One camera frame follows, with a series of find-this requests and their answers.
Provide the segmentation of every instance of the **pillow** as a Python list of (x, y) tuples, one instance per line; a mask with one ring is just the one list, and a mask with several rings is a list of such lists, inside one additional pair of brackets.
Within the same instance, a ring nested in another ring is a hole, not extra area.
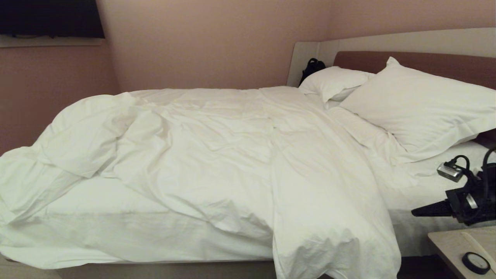
[(496, 90), (403, 67), (394, 58), (340, 106), (394, 135), (404, 162), (496, 128)]
[(374, 75), (333, 66), (311, 74), (299, 88), (304, 94), (319, 94), (324, 103), (342, 101)]

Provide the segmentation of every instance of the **wall-mounted tv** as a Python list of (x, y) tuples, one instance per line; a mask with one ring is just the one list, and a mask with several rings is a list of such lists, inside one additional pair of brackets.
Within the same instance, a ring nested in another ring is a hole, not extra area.
[(0, 34), (104, 38), (96, 0), (0, 0)]

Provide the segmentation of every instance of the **nightstand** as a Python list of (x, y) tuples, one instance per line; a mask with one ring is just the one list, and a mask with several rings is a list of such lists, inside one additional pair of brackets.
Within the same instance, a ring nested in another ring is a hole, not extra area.
[(492, 270), (489, 270), (484, 275), (479, 275), (463, 265), (463, 255), (467, 252), (478, 253), (478, 250), (472, 246), (462, 232), (470, 234), (493, 259), (496, 259), (496, 226), (431, 232), (428, 236), (437, 254), (446, 262), (458, 278), (496, 279), (496, 274)]

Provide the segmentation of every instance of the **brown headboard panel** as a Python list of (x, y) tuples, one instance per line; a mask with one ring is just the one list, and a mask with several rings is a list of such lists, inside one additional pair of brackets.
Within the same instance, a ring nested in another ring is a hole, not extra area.
[[(390, 56), (396, 58), (405, 67), (496, 90), (496, 58), (491, 57), (414, 52), (343, 51), (337, 53), (334, 66), (378, 73), (386, 67), (386, 61)], [(496, 129), (481, 133), (477, 141), (485, 146), (494, 146)]]

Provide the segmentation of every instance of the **black backpack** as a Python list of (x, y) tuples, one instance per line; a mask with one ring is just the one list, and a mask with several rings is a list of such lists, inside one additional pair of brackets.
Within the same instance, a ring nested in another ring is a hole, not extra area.
[(302, 85), (302, 82), (309, 75), (313, 74), (314, 72), (318, 72), (320, 70), (323, 70), (323, 69), (325, 69), (324, 62), (319, 61), (315, 58), (310, 59), (308, 64), (307, 64), (307, 68), (303, 71), (303, 76), (302, 76), (302, 80), (300, 80), (300, 85)]

